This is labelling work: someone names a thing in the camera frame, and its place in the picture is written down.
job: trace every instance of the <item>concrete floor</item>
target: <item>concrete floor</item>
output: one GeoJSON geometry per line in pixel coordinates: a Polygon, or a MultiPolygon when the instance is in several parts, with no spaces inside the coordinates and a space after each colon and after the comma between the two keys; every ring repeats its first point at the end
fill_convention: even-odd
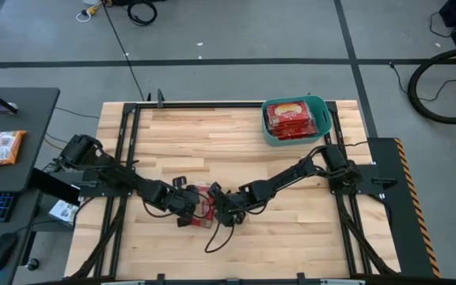
{"type": "MultiPolygon", "coordinates": [[[[130,60],[161,60],[135,64],[144,94],[160,88],[172,101],[268,99],[311,92],[325,99],[359,100],[370,135],[377,131],[380,137],[403,141],[441,273],[456,278],[456,126],[418,116],[388,66],[363,65],[357,75],[358,66],[347,60],[347,64],[284,64],[283,60],[264,65],[181,61],[200,56],[202,60],[430,58],[454,48],[451,39],[428,31],[429,16],[445,1],[168,0],[156,3],[158,19],[149,27],[133,25],[121,8],[108,12],[130,60]],[[348,29],[343,30],[339,14],[345,15],[348,29]],[[352,45],[344,42],[347,36],[352,45]]],[[[81,0],[0,0],[0,7],[0,63],[10,67],[0,68],[0,87],[58,87],[58,106],[91,115],[99,114],[104,101],[139,100],[102,10],[82,24],[74,19],[85,8],[81,0]],[[97,67],[82,66],[82,61],[91,65],[95,61],[97,67]],[[14,63],[21,63],[20,68],[14,63]],[[39,63],[40,68],[26,67],[27,63],[39,63]]],[[[448,32],[439,17],[434,28],[448,32]]],[[[406,86],[416,66],[397,69],[406,86]]],[[[420,81],[420,92],[433,97],[450,78],[456,78],[456,66],[435,66],[420,81]]],[[[456,115],[456,83],[448,85],[430,108],[456,115]]],[[[56,111],[48,131],[68,140],[78,133],[94,135],[96,127],[96,120],[56,111]]],[[[57,154],[44,144],[37,166],[57,154]]],[[[42,266],[35,272],[19,270],[15,283],[61,278],[70,239],[69,233],[37,236],[32,255],[40,258],[42,266]]]]}

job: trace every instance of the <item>butcher block tabletop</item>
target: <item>butcher block tabletop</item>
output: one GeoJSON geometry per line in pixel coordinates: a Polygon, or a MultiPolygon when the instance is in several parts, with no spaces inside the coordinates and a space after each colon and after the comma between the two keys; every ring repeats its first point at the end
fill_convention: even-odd
{"type": "MultiPolygon", "coordinates": [[[[367,140],[356,101],[336,101],[347,144],[367,140]]],[[[114,155],[123,102],[104,103],[97,138],[114,155]]],[[[127,123],[122,158],[127,156],[131,122],[127,123]]],[[[324,139],[297,146],[265,143],[259,108],[145,108],[139,117],[135,147],[137,174],[169,184],[186,176],[188,183],[218,182],[236,191],[250,181],[267,179],[285,170],[324,139]]],[[[335,143],[335,132],[332,130],[335,143]]],[[[357,164],[371,163],[366,143],[347,147],[357,164]]],[[[321,155],[314,162],[325,166],[321,155]]],[[[98,243],[106,198],[96,198],[78,214],[65,276],[76,272],[98,243]]],[[[399,271],[392,234],[382,204],[358,196],[367,240],[380,257],[399,271]]],[[[164,214],[152,207],[155,214],[164,214]]],[[[214,233],[194,226],[178,228],[176,216],[152,218],[142,200],[131,196],[120,244],[116,278],[156,279],[293,279],[349,277],[335,197],[328,181],[310,177],[280,191],[261,215],[247,215],[234,229],[228,244],[216,253],[204,252],[214,233]]],[[[221,245],[230,228],[221,226],[211,249],[221,245]]],[[[362,272],[359,247],[351,236],[357,271],[362,272]]],[[[112,243],[105,251],[103,273],[108,273],[112,243]]]]}

